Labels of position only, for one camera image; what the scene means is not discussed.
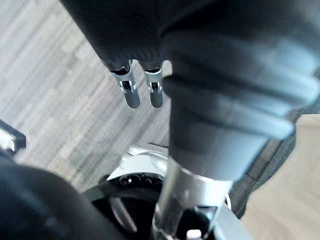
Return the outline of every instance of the black fabric sleeve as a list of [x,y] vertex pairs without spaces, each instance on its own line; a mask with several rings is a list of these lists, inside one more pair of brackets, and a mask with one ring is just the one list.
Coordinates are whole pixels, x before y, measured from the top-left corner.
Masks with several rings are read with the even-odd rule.
[[221,0],[168,28],[170,155],[235,181],[269,138],[287,137],[287,112],[319,94],[319,22],[315,0]]

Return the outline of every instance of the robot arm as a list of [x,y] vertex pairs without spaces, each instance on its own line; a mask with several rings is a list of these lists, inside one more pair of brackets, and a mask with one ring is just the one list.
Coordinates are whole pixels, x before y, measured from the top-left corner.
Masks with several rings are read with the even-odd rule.
[[[226,216],[224,197],[232,183],[243,175],[269,138],[285,138],[292,131],[284,119],[286,113],[311,103],[319,94],[319,83],[312,72],[320,65],[320,2],[62,3],[103,63],[116,75],[131,107],[138,107],[140,101],[130,76],[130,61],[136,59],[145,66],[165,59],[172,62],[173,74],[163,80],[163,89],[172,99],[168,172],[155,208],[152,233],[156,239],[188,239],[188,230],[198,229],[201,236],[196,234],[194,238],[209,237],[219,214]],[[144,70],[151,73],[158,67]],[[23,183],[22,189],[30,190],[23,192],[27,197],[42,200],[36,205],[39,211],[34,211],[34,202],[30,201],[30,212],[23,207],[7,212],[24,219],[36,216],[37,223],[44,224],[39,229],[46,232],[34,232],[38,238],[30,239],[44,239],[52,233],[60,234],[52,239],[123,238],[69,185],[49,173],[22,168],[3,164],[1,189]],[[32,183],[43,179],[53,191],[34,189]],[[7,197],[1,195],[1,200],[6,201],[0,204],[1,211],[10,206],[10,199],[23,196],[16,194],[16,188],[11,189],[4,192]],[[59,195],[61,190],[69,192],[69,198]],[[66,207],[72,202],[74,207]],[[51,210],[63,213],[45,221],[47,213],[53,215]],[[1,221],[1,226],[8,228],[0,234],[9,233],[12,224],[4,218]],[[19,239],[19,232],[11,233],[3,239]]]

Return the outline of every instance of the beige floor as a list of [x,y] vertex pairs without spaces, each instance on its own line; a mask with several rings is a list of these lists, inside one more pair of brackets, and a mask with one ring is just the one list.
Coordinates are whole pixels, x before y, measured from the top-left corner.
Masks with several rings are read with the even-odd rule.
[[280,170],[249,198],[242,218],[257,240],[320,239],[320,114],[302,115]]

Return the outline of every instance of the gray carpet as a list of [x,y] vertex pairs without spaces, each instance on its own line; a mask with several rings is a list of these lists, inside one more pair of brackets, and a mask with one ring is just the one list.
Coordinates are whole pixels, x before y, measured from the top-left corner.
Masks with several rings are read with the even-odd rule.
[[[0,119],[27,136],[16,161],[54,172],[83,191],[110,173],[130,144],[168,145],[170,100],[151,106],[134,62],[141,105],[127,106],[116,81],[58,0],[1,0]],[[171,71],[166,62],[165,74]],[[319,101],[292,112],[319,113]],[[231,191],[241,216],[248,195],[283,164],[293,134],[268,142]]]

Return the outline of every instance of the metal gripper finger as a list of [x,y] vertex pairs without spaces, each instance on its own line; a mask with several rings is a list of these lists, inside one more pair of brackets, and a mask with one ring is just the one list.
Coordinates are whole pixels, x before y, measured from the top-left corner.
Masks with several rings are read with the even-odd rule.
[[162,94],[162,62],[140,62],[144,70],[145,82],[150,91],[153,107],[160,108],[164,102]]
[[124,65],[116,70],[109,69],[112,75],[120,86],[124,93],[125,101],[130,108],[136,109],[140,105],[140,98],[136,86],[136,80],[132,72],[132,61],[128,61],[127,65]]

